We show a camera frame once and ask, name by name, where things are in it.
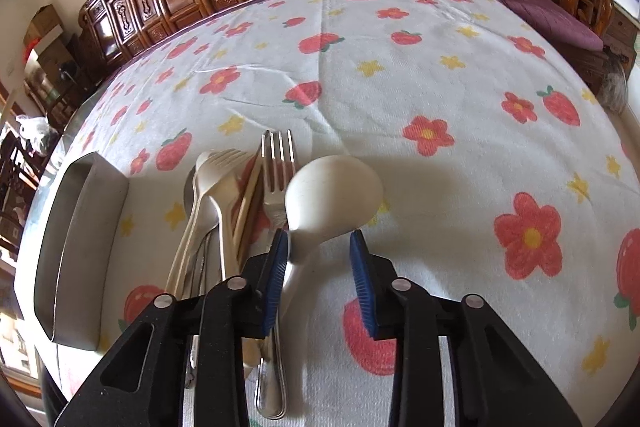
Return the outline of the silver metal fork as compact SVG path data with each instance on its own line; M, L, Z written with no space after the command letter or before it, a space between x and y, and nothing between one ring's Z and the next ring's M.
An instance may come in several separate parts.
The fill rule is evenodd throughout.
M292 134L288 130L267 130L262 136L262 208L275 229L286 225L285 191L291 179ZM258 365L255 405L265 419L276 421L286 412L285 376L280 347L279 319L276 319L269 335L262 342L262 358Z

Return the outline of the beige plastic fork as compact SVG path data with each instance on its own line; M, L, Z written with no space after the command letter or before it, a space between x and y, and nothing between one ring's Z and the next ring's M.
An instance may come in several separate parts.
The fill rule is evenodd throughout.
M214 204L218 216L220 271L223 280L239 273L233 243L232 209L240 197L235 170L250 159L242 150L204 152L196 160L195 178Z

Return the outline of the large white plastic spoon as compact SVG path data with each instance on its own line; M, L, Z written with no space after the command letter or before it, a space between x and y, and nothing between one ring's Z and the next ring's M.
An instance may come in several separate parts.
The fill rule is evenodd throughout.
M366 225L383 200L378 174L362 160L332 155L300 168L285 193L288 265L279 312L285 315L303 280L307 258L330 239Z

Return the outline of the grey metal spoon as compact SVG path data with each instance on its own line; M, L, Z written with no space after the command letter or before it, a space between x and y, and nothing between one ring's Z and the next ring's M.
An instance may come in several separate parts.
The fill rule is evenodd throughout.
M195 168L192 168L189 171L186 183L183 187L184 209L189 211L189 216L192 216L195 205L193 188L194 174ZM189 296L191 298L206 293L209 246L210 241L213 238L214 231L218 227L216 210L212 206L205 207L205 210L208 211L205 213L205 217L212 219L212 226L205 232L200 233L200 243L198 243L198 248L196 248L196 251L192 255L192 259L190 261ZM186 389L191 388L195 381L196 361L198 361L198 335L194 335L189 339L188 346L190 350L188 361L186 361L186 377L184 377L184 387Z

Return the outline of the grey metal tray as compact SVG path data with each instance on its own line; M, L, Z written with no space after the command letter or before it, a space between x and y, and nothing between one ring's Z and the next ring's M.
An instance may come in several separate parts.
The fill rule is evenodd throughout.
M68 166L54 191L34 290L35 316L54 343L98 349L108 262L128 185L92 152Z

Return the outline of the plastic bag on floor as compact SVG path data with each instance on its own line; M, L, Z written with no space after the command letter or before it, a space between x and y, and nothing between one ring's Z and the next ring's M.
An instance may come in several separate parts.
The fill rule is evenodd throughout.
M627 79L623 65L617 56L612 55L606 61L604 70L597 99L605 109L620 115L628 102Z

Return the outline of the stacked cardboard boxes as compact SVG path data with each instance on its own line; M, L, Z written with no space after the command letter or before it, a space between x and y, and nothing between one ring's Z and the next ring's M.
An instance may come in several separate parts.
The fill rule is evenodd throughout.
M48 4L29 22L25 37L25 90L49 124L63 129L84 101L79 68L63 41L58 12Z

